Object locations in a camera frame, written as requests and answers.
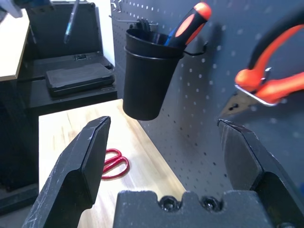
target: red scissors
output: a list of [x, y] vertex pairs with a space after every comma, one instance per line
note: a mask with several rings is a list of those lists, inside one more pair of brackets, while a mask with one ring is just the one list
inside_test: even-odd
[[[110, 180], [110, 179], [114, 179], [117, 177], [122, 177], [124, 176], [130, 169], [130, 164], [129, 164], [129, 160], [126, 157], [122, 156], [122, 153], [117, 150], [117, 149], [107, 149], [106, 152], [107, 153], [117, 153], [116, 156], [109, 158], [107, 160], [105, 160], [104, 163], [104, 170], [103, 170], [103, 175], [101, 177], [101, 179], [103, 180]], [[119, 174], [115, 174], [113, 176], [104, 176], [104, 173], [110, 171], [111, 169], [117, 167], [120, 163], [125, 162], [126, 167], [123, 171], [121, 171]]]

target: wooden table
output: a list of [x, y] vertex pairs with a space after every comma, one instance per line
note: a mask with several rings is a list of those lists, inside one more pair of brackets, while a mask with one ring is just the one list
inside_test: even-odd
[[185, 191], [139, 123], [124, 113], [122, 103], [110, 101], [39, 117], [40, 189], [63, 149], [89, 121], [100, 116], [111, 117], [107, 148], [119, 149], [130, 161], [127, 175], [101, 181], [96, 203], [82, 214], [79, 228], [111, 228], [121, 190], [152, 190], [159, 199], [173, 195], [178, 200]]
[[26, 43], [29, 18], [25, 9], [22, 18], [7, 14], [0, 23], [0, 81], [16, 79]]

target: black plastic cup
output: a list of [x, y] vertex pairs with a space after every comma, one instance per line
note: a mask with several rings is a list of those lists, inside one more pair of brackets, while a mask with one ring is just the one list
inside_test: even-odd
[[184, 48], [164, 46], [168, 35], [158, 32], [146, 32], [141, 29], [128, 29], [126, 49], [133, 54], [154, 58], [175, 58], [182, 56]]
[[157, 32], [129, 29], [123, 110], [137, 120], [153, 120], [161, 110], [177, 63], [184, 48], [163, 44], [168, 36]]
[[160, 113], [175, 67], [183, 56], [153, 58], [126, 52], [123, 110], [136, 120], [153, 120]]

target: pliers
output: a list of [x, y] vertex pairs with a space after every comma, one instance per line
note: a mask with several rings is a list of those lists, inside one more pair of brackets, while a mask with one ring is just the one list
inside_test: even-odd
[[304, 89], [304, 72], [279, 80], [267, 80], [271, 55], [287, 39], [304, 28], [304, 5], [279, 20], [256, 45], [247, 69], [235, 77], [237, 92], [229, 99], [220, 117], [236, 114], [261, 103], [275, 106], [290, 93]]

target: gray pegboard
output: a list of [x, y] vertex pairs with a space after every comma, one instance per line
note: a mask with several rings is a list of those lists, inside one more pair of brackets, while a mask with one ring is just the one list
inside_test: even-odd
[[[169, 34], [199, 1], [123, 0], [117, 19], [147, 18]], [[188, 190], [219, 196], [231, 189], [226, 176], [216, 117], [235, 91], [234, 77], [247, 67], [261, 36], [302, 0], [207, 0], [213, 14], [187, 51], [207, 53], [180, 60], [158, 118], [140, 122], [160, 153]], [[115, 63], [123, 88], [125, 31], [129, 24], [113, 21]], [[304, 31], [288, 40], [272, 56], [272, 78], [304, 71]], [[303, 92], [288, 96], [276, 107], [256, 107], [233, 117], [254, 131], [298, 187], [304, 183]]]

